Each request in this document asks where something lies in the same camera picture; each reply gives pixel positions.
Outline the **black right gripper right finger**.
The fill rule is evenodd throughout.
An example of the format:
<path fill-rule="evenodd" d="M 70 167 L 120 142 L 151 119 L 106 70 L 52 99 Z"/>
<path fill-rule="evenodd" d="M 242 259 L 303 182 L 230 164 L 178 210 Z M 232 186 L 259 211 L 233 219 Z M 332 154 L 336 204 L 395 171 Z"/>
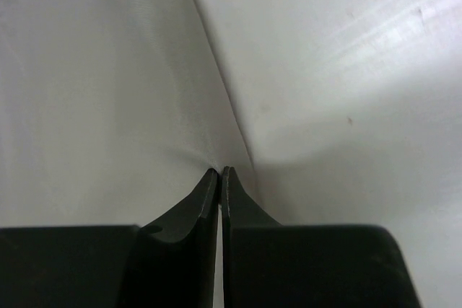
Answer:
<path fill-rule="evenodd" d="M 221 191 L 226 307 L 419 307 L 393 236 L 373 225 L 285 226 L 226 167 Z"/>

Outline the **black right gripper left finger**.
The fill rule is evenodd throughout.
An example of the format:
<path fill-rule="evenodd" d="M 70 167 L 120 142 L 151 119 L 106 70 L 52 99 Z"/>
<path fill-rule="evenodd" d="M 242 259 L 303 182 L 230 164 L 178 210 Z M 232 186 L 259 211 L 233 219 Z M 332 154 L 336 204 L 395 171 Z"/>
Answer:
<path fill-rule="evenodd" d="M 146 226 L 1 230 L 3 307 L 211 307 L 219 176 Z"/>

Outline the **grey cloth napkin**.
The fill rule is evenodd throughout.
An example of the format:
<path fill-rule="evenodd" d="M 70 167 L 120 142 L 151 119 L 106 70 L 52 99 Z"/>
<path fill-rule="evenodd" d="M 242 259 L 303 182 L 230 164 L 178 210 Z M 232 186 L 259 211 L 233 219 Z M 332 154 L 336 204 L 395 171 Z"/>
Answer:
<path fill-rule="evenodd" d="M 194 0 L 1 0 L 1 225 L 145 224 L 250 157 Z"/>

